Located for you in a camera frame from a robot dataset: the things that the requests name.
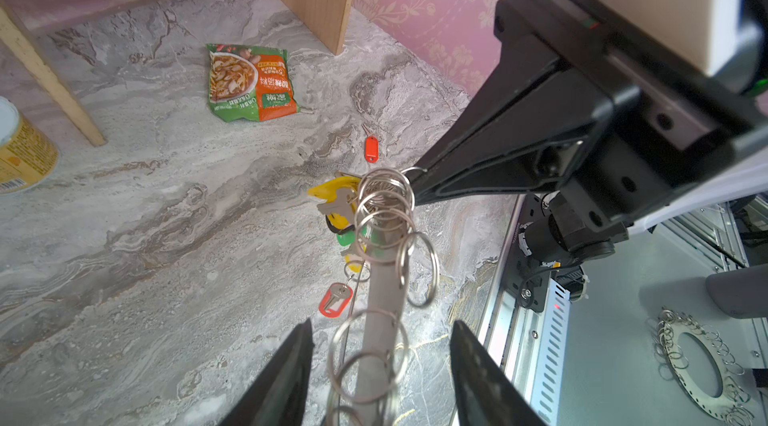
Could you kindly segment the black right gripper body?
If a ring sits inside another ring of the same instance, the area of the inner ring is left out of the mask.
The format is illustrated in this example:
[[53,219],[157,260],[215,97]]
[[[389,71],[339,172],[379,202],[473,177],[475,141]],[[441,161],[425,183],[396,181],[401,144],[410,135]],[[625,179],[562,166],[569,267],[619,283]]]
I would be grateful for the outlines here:
[[767,147],[767,118],[752,96],[767,73],[764,23],[739,23],[736,57],[711,77],[599,0],[499,0],[500,59],[504,43],[533,35],[614,105],[585,163],[549,192],[592,231],[687,212],[699,205],[696,192],[703,204],[741,195],[719,180]]

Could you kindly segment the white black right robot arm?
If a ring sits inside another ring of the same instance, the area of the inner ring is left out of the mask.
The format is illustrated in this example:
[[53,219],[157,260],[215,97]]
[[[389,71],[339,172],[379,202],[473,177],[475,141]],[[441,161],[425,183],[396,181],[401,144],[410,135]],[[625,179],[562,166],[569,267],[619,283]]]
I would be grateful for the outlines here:
[[500,59],[409,173],[416,202],[550,193],[518,246],[541,263],[610,255],[648,225],[734,194],[767,145],[766,27],[744,16],[707,75],[599,0],[500,0]]

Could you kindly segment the white-lidded yellow can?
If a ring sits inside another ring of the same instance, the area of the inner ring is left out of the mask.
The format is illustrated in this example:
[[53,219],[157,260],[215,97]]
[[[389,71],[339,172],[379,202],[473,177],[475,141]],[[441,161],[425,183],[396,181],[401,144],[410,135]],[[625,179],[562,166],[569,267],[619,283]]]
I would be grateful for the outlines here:
[[1,97],[1,194],[32,188],[55,170],[58,147]]

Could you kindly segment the green orange noodle packet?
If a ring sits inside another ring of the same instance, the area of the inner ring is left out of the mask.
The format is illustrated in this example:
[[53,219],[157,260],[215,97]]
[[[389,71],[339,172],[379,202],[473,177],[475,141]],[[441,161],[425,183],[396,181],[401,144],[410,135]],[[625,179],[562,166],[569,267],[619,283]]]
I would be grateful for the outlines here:
[[208,106],[225,122],[263,122],[296,114],[300,106],[285,49],[208,44]]

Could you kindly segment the green key tag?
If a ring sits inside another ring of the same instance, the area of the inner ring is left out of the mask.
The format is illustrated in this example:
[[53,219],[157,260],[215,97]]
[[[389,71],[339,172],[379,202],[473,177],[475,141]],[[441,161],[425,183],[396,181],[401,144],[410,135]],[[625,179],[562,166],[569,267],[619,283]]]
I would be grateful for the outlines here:
[[367,239],[368,237],[369,235],[367,233],[357,235],[355,230],[349,230],[336,236],[338,243],[344,248],[351,247],[355,243],[360,243],[363,238]]

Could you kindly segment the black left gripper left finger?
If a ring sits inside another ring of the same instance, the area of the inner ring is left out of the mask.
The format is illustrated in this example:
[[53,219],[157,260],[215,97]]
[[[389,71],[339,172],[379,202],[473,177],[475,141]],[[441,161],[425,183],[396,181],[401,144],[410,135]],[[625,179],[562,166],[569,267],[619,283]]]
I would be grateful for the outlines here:
[[301,425],[313,356],[309,319],[297,324],[219,425]]

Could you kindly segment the red key tag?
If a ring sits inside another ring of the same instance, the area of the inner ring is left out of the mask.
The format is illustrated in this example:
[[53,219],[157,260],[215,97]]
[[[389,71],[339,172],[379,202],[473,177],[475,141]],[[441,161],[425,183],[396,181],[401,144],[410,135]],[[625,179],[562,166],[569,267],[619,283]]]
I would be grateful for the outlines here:
[[368,163],[375,164],[379,160],[378,138],[367,125],[363,125],[363,130],[365,133],[364,158]]
[[354,296],[346,283],[332,283],[318,305],[318,311],[327,318],[338,318]]

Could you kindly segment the yellow key tag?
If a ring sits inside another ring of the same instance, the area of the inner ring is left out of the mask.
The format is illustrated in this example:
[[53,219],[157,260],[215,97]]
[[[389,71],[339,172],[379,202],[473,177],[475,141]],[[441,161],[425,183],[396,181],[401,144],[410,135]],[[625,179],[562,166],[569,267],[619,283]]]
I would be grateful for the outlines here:
[[360,181],[359,176],[339,173],[336,178],[307,191],[310,197],[320,201],[317,209],[332,233],[343,235],[355,229]]

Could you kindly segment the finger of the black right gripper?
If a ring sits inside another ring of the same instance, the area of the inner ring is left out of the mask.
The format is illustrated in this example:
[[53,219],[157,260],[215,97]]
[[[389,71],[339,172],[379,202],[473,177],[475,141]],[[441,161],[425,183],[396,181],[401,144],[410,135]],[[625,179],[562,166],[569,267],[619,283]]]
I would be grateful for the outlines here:
[[533,35],[499,64],[453,126],[418,161],[417,204],[564,186],[605,132],[613,102]]

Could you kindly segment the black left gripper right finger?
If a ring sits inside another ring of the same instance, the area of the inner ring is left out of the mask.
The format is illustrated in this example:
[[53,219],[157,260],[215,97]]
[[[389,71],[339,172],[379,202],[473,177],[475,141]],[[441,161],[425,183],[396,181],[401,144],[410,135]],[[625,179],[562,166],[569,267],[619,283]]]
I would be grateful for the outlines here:
[[545,426],[461,320],[453,323],[450,360],[460,425]]

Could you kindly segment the wooden two-tier shelf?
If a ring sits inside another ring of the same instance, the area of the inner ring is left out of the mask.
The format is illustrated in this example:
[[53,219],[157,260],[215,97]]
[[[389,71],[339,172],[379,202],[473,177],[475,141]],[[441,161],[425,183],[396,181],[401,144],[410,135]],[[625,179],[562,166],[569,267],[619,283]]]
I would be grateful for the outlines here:
[[352,68],[360,55],[342,48],[350,7],[351,0],[1,0],[1,21],[76,107],[103,151],[139,151],[259,132],[254,122],[228,124],[209,112],[205,47],[275,45],[281,30],[298,24],[318,46],[290,58],[302,113],[272,108],[266,130],[295,138],[310,119],[356,117]]

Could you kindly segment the loose red key tag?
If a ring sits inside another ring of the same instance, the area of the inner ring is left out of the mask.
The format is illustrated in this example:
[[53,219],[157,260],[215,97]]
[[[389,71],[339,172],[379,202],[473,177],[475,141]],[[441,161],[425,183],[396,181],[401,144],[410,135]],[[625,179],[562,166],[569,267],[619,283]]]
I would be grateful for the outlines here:
[[365,133],[364,158],[368,163],[375,164],[379,160],[378,138],[367,125],[363,125],[363,130]]

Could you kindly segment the aluminium front rail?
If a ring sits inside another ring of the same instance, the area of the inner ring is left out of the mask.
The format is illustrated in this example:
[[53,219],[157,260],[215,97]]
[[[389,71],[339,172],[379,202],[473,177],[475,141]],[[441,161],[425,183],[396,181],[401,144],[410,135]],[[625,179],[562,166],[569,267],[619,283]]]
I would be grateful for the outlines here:
[[529,278],[518,233],[540,219],[546,201],[515,204],[479,340],[507,380],[548,425],[723,425],[701,412],[654,353],[663,307],[718,330],[746,368],[757,423],[767,392],[754,374],[767,365],[767,323],[723,313],[707,278],[743,271],[748,258],[725,204],[705,206],[631,236],[591,261],[568,285]]

